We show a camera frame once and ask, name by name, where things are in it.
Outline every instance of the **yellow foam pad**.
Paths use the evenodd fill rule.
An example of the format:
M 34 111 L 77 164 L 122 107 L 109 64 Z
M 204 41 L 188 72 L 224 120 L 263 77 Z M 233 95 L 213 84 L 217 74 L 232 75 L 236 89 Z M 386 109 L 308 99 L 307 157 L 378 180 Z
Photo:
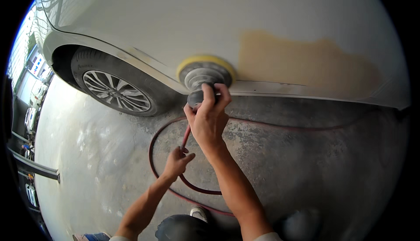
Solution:
M 221 58 L 216 57 L 216 56 L 201 55 L 201 56 L 188 57 L 181 62 L 181 64 L 176 69 L 176 77 L 178 78 L 179 83 L 181 82 L 180 79 L 179 79 L 179 74 L 181 73 L 181 70 L 183 70 L 187 65 L 190 65 L 191 63 L 194 63 L 194 62 L 213 62 L 217 65 L 220 65 L 229 72 L 229 74 L 232 77 L 232 83 L 234 83 L 236 81 L 235 70 L 233 69 L 232 65 L 230 65 L 228 62 L 226 62 L 226 61 L 224 61 Z

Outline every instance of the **tire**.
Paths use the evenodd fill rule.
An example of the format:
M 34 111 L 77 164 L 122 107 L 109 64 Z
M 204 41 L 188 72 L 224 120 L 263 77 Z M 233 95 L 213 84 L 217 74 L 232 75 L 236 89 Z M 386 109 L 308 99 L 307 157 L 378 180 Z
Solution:
M 80 88 L 94 99 L 135 116 L 164 113 L 178 95 L 127 62 L 88 47 L 77 49 L 71 71 Z

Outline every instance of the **wheel rim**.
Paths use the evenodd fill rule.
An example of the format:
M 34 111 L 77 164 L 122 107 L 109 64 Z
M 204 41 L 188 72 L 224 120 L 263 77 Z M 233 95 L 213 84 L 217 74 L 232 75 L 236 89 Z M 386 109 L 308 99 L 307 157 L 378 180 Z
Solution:
M 114 107 L 145 112 L 150 109 L 149 98 L 127 81 L 99 70 L 83 74 L 83 82 L 93 95 Z

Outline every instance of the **dusty floor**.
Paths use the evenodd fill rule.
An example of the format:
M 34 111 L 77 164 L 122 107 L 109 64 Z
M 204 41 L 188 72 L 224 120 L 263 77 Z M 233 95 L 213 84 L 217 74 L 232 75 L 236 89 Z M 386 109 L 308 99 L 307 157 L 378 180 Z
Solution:
M 153 134 L 182 116 L 183 104 L 166 115 L 137 118 L 108 108 L 54 77 L 46 95 L 36 138 L 35 161 L 60 170 L 61 184 L 36 176 L 41 212 L 51 236 L 71 241 L 73 233 L 111 235 L 129 205 L 155 180 L 147 150 Z M 308 99 L 234 97 L 233 117 L 266 123 L 326 127 L 357 119 L 373 106 Z M 169 126 L 155 144 L 161 172 L 168 152 L 181 143 L 186 122 Z M 266 208 L 271 222 L 295 209 L 314 207 L 324 219 L 323 240 L 361 240 L 384 209 L 400 173 L 408 122 L 391 109 L 370 112 L 334 131 L 299 131 L 230 121 L 223 134 Z M 214 170 L 191 137 L 197 157 L 185 177 L 218 190 Z M 172 188 L 206 205 L 228 211 L 221 196 L 194 192 L 180 180 Z M 138 240 L 155 240 L 157 225 L 192 206 L 165 194 Z M 233 218 L 215 215 L 235 228 Z

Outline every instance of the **hand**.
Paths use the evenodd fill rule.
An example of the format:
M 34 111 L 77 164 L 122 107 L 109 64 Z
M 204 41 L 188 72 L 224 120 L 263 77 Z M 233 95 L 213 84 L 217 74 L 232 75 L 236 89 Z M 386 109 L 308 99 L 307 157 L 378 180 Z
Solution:
M 162 176 L 167 176 L 175 182 L 176 178 L 185 172 L 186 165 L 195 157 L 195 154 L 185 155 L 185 153 L 188 153 L 187 149 L 184 148 L 184 152 L 182 152 L 179 146 L 176 147 L 166 160 L 165 170 Z
M 226 85 L 216 83 L 214 88 L 220 92 L 220 98 L 216 104 L 213 89 L 207 84 L 202 84 L 204 99 L 197 114 L 194 114 L 188 104 L 184 107 L 192 135 L 205 155 L 208 152 L 217 151 L 218 147 L 224 145 L 222 133 L 229 119 L 225 113 L 225 107 L 232 101 Z

